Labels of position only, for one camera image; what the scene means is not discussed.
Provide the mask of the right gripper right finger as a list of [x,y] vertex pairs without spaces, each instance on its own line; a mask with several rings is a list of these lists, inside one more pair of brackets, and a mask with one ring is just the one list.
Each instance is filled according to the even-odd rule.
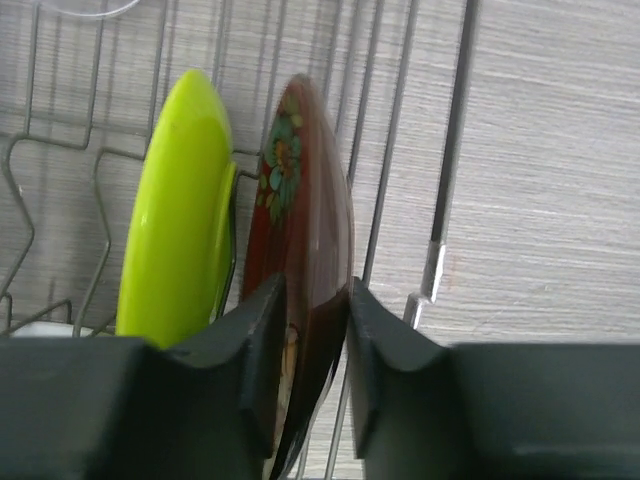
[[635,344],[441,346],[361,282],[348,326],[355,451],[369,479],[635,479]]

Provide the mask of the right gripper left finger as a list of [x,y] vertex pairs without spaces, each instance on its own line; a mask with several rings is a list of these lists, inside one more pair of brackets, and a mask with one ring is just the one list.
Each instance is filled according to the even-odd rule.
[[1,342],[5,479],[258,479],[273,451],[284,277],[167,350],[133,337]]

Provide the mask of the lime green plate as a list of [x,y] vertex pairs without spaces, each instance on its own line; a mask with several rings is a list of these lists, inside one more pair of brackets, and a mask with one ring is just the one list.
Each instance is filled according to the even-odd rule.
[[172,87],[146,153],[118,297],[116,333],[168,348],[209,325],[231,267],[236,176],[226,108],[208,76]]

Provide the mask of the red floral plate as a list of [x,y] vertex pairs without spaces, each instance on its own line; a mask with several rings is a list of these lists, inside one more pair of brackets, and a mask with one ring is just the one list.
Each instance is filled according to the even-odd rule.
[[286,279],[286,330],[273,452],[262,476],[291,472],[336,375],[354,257],[353,203],[320,93],[293,75],[259,161],[242,298]]

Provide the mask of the clear glass cup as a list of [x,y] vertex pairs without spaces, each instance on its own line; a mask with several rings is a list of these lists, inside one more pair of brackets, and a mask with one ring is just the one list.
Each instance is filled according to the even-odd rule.
[[138,5],[139,0],[38,0],[35,4],[82,20],[105,20],[123,15]]

